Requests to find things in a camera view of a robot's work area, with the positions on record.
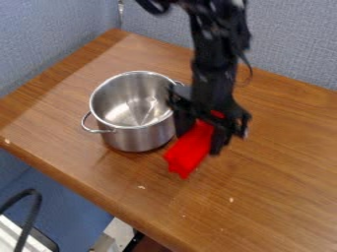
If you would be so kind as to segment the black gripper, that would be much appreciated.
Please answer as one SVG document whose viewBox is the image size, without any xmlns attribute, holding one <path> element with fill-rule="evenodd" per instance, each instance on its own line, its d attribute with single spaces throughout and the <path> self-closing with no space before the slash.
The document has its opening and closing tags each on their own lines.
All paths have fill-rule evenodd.
<svg viewBox="0 0 337 252">
<path fill-rule="evenodd" d="M 210 155 L 218 156 L 232 136 L 248 136 L 252 113 L 235 99 L 232 80 L 196 81 L 190 86 L 181 83 L 168 88 L 168 104 L 174 111 L 177 137 L 193 128 L 196 118 L 214 126 L 210 138 Z"/>
</svg>

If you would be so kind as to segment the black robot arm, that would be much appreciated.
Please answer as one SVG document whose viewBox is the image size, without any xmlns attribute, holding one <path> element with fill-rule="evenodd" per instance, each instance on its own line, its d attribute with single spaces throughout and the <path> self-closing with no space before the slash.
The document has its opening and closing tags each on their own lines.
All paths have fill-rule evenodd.
<svg viewBox="0 0 337 252">
<path fill-rule="evenodd" d="M 235 136 L 248 134 L 252 113 L 235 98 L 239 63 L 248 60 L 251 30 L 245 1 L 136 0 L 148 13 L 160 16 L 173 6 L 189 16 L 194 43 L 193 83 L 168 88 L 177 135 L 185 137 L 197 122 L 209 123 L 210 154 L 218 155 Z"/>
</svg>

